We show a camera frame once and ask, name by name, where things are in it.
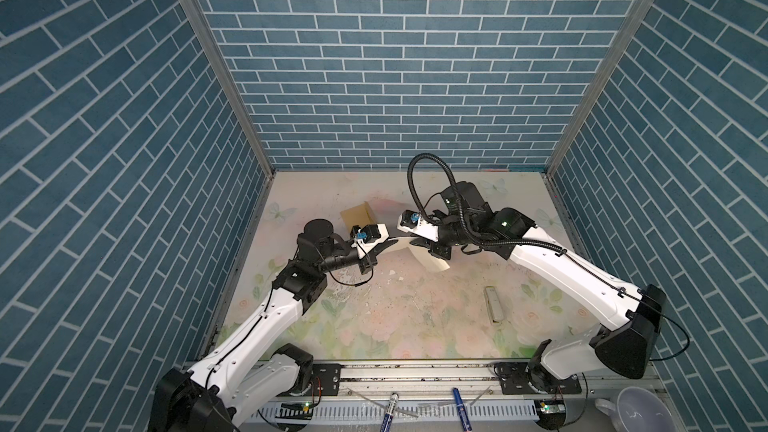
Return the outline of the cream letter paper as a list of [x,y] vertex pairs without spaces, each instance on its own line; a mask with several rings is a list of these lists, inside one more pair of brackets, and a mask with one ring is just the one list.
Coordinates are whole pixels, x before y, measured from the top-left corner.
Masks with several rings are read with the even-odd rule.
[[421,237],[399,237],[398,245],[405,247],[429,272],[444,272],[450,269],[446,260],[432,255],[430,244]]

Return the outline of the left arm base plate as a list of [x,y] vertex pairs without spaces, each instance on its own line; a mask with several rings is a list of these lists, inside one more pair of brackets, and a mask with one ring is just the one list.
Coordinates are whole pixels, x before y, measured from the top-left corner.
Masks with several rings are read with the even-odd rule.
[[337,396],[341,382],[340,363],[314,363],[312,368],[301,366],[293,387],[283,396],[309,397],[322,394]]

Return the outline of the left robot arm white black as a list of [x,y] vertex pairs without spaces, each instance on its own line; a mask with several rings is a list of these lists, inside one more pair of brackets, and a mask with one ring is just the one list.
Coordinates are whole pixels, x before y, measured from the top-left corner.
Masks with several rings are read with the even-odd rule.
[[326,219],[308,222],[256,310],[204,358],[159,380],[149,430],[236,431],[273,398],[305,391],[310,353],[286,344],[266,364],[259,360],[320,298],[332,272],[350,266],[371,271],[378,254],[395,242],[383,224],[355,226],[343,238]]

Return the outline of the brown kraft envelope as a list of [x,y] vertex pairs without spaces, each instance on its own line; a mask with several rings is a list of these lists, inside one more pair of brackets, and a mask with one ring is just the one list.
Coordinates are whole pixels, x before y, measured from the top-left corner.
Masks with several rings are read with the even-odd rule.
[[340,216],[349,237],[353,237],[358,228],[378,223],[375,213],[368,202],[342,210]]

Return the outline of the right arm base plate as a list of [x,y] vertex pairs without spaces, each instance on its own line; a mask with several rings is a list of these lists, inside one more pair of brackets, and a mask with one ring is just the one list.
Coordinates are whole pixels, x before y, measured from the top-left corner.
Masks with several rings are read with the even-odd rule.
[[497,377],[504,395],[582,393],[582,386],[576,375],[557,379],[542,366],[530,367],[525,361],[494,362],[491,371]]

